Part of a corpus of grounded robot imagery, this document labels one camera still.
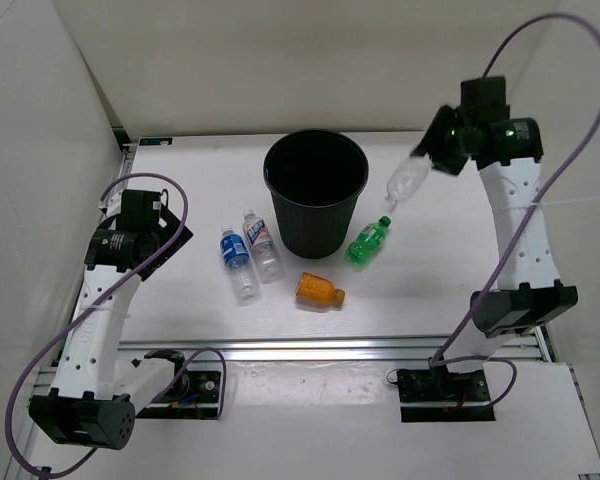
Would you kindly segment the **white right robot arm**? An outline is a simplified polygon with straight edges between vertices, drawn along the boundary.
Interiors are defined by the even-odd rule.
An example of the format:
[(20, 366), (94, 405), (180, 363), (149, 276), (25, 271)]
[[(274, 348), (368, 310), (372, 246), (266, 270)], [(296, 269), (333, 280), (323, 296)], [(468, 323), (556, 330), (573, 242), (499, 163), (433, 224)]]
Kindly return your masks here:
[(451, 176), (475, 163), (499, 255), (486, 286), (473, 293), (468, 313), (430, 360), (441, 366), (429, 375), (440, 399), (456, 397), (466, 384), (463, 373), (481, 369), (506, 341), (578, 301), (576, 287), (563, 283), (555, 265), (540, 206), (543, 154), (536, 121), (511, 117), (502, 76), (462, 82), (459, 105), (441, 107), (412, 152)]

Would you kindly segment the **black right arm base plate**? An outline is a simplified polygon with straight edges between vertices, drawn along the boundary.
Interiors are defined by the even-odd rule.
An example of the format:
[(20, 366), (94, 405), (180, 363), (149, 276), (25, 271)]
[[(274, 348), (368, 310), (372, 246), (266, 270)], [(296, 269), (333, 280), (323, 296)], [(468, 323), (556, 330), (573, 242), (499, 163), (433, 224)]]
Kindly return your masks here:
[(451, 373), (446, 367), (396, 371), (402, 423), (493, 422), (483, 370)]

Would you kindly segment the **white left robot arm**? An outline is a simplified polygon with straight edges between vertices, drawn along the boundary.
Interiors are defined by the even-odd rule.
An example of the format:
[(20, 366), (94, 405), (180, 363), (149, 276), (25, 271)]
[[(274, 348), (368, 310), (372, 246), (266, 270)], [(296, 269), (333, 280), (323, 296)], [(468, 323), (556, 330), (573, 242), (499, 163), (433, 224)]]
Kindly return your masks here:
[(98, 226), (79, 301), (86, 318), (68, 334), (49, 392), (29, 404), (31, 419), (52, 441), (120, 450), (139, 412), (187, 394), (190, 377), (179, 351), (151, 351), (121, 379), (115, 366), (138, 287), (191, 237), (156, 191), (123, 191), (119, 212)]

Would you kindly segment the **green soda bottle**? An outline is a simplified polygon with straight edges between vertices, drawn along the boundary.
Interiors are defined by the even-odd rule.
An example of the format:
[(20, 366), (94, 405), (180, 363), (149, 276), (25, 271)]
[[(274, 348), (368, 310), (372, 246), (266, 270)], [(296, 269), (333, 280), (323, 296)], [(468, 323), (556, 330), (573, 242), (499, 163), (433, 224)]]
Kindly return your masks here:
[(367, 224), (347, 247), (346, 258), (357, 266), (365, 266), (382, 247), (390, 225), (391, 219), (388, 216)]

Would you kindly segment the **clear unlabelled plastic bottle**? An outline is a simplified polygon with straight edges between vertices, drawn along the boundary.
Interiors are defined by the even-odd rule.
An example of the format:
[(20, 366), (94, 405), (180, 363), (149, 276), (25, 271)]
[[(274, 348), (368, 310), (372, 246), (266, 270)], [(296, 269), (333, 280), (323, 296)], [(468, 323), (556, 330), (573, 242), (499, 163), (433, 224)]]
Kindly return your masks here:
[(426, 157), (407, 157), (394, 170), (386, 184), (384, 209), (393, 212), (396, 207), (411, 199), (420, 189), (431, 170)]

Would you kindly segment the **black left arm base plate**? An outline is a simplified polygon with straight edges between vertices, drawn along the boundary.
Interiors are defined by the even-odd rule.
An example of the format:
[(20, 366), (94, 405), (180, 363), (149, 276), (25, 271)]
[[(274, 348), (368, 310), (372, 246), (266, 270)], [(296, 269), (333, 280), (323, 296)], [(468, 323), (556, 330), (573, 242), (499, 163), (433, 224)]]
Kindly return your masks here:
[(137, 414), (137, 419), (214, 420), (218, 417), (221, 383), (220, 371), (188, 371), (189, 389), (179, 400), (161, 400)]

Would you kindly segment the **blue label water bottle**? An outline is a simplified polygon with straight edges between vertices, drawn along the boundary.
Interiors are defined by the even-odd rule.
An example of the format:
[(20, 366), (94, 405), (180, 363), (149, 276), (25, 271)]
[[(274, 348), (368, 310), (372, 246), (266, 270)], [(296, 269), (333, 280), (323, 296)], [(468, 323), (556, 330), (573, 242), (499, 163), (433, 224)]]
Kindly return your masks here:
[(220, 249), (238, 302), (256, 301), (260, 294), (259, 282), (242, 237), (231, 227), (223, 228)]

